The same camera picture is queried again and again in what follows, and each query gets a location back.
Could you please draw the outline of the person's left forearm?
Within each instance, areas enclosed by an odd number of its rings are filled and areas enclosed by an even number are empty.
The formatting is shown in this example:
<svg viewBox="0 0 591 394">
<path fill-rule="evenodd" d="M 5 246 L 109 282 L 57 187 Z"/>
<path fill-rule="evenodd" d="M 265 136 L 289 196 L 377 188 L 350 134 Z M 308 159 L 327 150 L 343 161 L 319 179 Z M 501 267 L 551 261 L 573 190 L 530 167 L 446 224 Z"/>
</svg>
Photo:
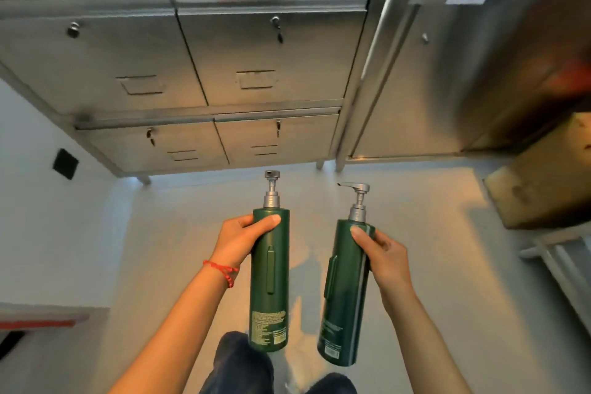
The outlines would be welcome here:
<svg viewBox="0 0 591 394">
<path fill-rule="evenodd" d="M 239 270 L 209 260 L 107 394 L 183 394 L 225 292 Z"/>
</svg>

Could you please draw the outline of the person's right forearm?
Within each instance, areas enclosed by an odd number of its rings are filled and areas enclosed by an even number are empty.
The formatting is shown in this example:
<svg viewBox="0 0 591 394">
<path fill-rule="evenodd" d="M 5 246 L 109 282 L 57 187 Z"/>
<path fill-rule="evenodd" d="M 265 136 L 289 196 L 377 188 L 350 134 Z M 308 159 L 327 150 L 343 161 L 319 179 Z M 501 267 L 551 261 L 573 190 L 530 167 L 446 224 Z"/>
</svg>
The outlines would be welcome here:
<svg viewBox="0 0 591 394">
<path fill-rule="evenodd" d="M 413 394 L 473 394 L 411 286 L 380 286 Z"/>
</svg>

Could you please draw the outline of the steel locker cabinet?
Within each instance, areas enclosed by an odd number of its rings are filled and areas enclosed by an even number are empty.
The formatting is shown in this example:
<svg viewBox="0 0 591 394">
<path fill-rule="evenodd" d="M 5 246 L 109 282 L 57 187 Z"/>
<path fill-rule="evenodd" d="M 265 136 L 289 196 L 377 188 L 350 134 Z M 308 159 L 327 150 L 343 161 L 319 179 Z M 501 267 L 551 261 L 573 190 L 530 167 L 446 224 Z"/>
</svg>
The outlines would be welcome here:
<svg viewBox="0 0 591 394">
<path fill-rule="evenodd" d="M 0 0 L 0 81 L 118 177 L 336 157 L 385 0 Z"/>
</svg>

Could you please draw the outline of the person's legs in dark trousers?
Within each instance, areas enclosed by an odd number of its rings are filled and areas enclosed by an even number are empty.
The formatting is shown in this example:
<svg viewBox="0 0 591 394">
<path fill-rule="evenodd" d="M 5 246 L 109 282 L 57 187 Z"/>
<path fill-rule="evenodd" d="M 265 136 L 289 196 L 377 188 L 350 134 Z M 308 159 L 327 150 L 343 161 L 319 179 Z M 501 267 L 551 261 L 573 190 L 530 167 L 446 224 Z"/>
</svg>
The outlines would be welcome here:
<svg viewBox="0 0 591 394">
<path fill-rule="evenodd" d="M 252 348 L 244 332 L 231 331 L 220 339 L 213 369 L 199 394 L 274 394 L 274 368 L 269 356 Z M 304 394 L 358 394 L 351 380 L 328 373 Z"/>
</svg>

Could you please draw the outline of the person's left hand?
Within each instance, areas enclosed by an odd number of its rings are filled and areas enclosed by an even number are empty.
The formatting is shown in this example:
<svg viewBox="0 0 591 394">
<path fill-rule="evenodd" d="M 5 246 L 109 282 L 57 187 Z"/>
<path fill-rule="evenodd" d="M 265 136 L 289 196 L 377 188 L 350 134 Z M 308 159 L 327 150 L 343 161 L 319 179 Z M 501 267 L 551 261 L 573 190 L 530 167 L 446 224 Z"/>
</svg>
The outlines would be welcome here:
<svg viewBox="0 0 591 394">
<path fill-rule="evenodd" d="M 209 261 L 239 270 L 253 247 L 245 246 L 245 215 L 227 219 L 222 224 Z"/>
</svg>

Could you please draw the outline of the white metal rack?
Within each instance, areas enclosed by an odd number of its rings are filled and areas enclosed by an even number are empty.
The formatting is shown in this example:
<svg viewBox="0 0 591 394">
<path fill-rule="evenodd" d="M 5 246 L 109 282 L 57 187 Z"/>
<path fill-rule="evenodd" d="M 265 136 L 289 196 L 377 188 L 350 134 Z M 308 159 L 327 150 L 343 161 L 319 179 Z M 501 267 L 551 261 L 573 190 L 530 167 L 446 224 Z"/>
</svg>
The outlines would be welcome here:
<svg viewBox="0 0 591 394">
<path fill-rule="evenodd" d="M 543 261 L 591 337 L 591 221 L 546 231 L 518 256 Z"/>
</svg>

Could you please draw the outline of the green pump bottle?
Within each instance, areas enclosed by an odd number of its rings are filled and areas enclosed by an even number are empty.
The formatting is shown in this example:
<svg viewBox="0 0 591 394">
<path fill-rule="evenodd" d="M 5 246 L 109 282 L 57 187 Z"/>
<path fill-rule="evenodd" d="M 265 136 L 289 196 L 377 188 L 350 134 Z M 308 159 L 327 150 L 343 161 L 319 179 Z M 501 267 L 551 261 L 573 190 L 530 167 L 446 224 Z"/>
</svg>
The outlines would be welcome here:
<svg viewBox="0 0 591 394">
<path fill-rule="evenodd" d="M 317 350 L 329 363 L 350 367 L 356 363 L 370 271 L 366 253 L 353 239 L 351 227 L 359 227 L 372 239 L 375 238 L 375 227 L 366 222 L 364 196 L 370 186 L 351 182 L 338 185 L 353 188 L 356 202 L 349 211 L 349 217 L 337 221 L 323 293 L 324 307 Z"/>
<path fill-rule="evenodd" d="M 251 251 L 249 343 L 264 353 L 274 353 L 288 343 L 290 210 L 281 208 L 276 182 L 280 172 L 265 171 L 269 189 L 263 207 L 253 211 L 255 221 L 278 215 L 280 223 L 257 239 Z"/>
</svg>

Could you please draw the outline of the steel cabinet with white label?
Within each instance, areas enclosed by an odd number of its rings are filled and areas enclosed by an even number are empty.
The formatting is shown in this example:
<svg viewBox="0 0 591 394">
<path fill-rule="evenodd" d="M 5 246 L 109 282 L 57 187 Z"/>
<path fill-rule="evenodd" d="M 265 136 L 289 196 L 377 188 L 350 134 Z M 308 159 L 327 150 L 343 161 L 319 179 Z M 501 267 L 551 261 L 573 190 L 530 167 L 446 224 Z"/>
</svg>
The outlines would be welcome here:
<svg viewBox="0 0 591 394">
<path fill-rule="evenodd" d="M 335 170 L 519 151 L 575 111 L 591 0 L 383 0 Z"/>
</svg>

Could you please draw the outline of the red and white ledge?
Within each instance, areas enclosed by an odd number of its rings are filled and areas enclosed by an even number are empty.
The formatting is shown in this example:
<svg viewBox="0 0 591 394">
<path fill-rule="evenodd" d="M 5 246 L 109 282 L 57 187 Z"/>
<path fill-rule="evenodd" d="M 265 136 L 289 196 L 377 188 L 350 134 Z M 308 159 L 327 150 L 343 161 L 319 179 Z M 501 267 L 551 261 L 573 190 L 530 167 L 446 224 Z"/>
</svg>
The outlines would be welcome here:
<svg viewBox="0 0 591 394">
<path fill-rule="evenodd" d="M 0 302 L 0 331 L 69 329 L 110 313 L 105 307 L 67 307 Z"/>
</svg>

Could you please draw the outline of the cardboard box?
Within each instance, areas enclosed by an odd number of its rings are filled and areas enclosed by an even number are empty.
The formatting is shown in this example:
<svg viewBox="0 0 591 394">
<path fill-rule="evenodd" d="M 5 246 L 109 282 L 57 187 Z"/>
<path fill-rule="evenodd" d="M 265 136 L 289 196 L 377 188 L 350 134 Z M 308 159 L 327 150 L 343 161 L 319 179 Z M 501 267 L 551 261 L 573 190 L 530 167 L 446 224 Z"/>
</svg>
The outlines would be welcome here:
<svg viewBox="0 0 591 394">
<path fill-rule="evenodd" d="M 572 114 L 484 185 L 507 229 L 591 221 L 591 112 Z"/>
</svg>

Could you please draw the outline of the black wall socket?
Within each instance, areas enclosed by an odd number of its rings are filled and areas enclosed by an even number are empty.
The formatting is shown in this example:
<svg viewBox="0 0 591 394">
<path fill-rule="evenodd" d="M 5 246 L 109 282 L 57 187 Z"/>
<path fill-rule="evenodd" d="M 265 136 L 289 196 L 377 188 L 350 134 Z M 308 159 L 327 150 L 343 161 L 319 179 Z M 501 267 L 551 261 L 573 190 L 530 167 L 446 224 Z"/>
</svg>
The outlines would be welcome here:
<svg viewBox="0 0 591 394">
<path fill-rule="evenodd" d="M 55 155 L 52 170 L 71 181 L 78 169 L 79 159 L 73 156 L 69 151 L 60 148 Z"/>
</svg>

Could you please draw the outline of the person's right hand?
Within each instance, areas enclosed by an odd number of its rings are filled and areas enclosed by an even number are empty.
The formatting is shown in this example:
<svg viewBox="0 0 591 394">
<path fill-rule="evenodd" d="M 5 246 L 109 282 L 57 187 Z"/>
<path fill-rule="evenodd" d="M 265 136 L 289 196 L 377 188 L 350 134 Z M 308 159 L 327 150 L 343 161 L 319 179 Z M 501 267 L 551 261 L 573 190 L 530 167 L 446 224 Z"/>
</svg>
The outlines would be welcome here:
<svg viewBox="0 0 591 394">
<path fill-rule="evenodd" d="M 407 248 L 376 229 L 375 256 L 371 271 L 380 294 L 388 301 L 416 297 L 412 285 Z"/>
</svg>

